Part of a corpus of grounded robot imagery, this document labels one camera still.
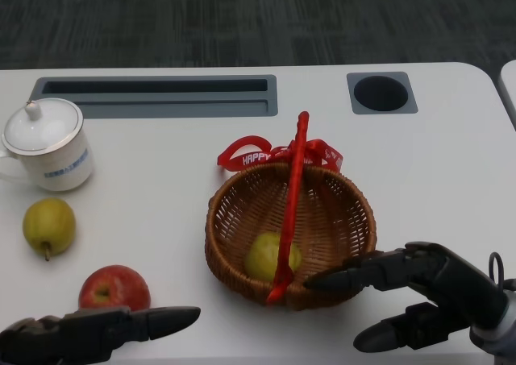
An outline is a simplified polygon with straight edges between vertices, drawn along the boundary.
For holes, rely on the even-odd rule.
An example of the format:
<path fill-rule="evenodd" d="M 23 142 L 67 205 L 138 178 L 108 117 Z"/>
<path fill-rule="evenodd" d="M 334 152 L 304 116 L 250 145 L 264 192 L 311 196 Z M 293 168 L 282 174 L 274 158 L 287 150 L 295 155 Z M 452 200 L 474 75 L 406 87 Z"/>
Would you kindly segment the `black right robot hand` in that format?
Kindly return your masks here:
<path fill-rule="evenodd" d="M 468 329 L 484 352 L 515 357 L 515 282 L 494 280 L 439 244 L 412 242 L 394 251 L 372 251 L 310 277 L 304 286 L 324 292 L 407 287 L 427 298 L 358 334 L 353 345 L 361 352 L 418 350 Z"/>

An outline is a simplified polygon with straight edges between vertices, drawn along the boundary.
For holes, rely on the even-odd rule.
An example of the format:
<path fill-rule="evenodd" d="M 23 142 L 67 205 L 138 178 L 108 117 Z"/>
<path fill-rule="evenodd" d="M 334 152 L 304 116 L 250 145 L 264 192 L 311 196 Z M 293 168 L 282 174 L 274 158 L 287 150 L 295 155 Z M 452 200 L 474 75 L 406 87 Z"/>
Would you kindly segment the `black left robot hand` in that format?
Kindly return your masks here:
<path fill-rule="evenodd" d="M 1 332 L 2 364 L 95 364 L 127 342 L 182 331 L 201 314 L 195 306 L 132 311 L 126 306 L 79 309 L 63 317 L 25 318 Z"/>

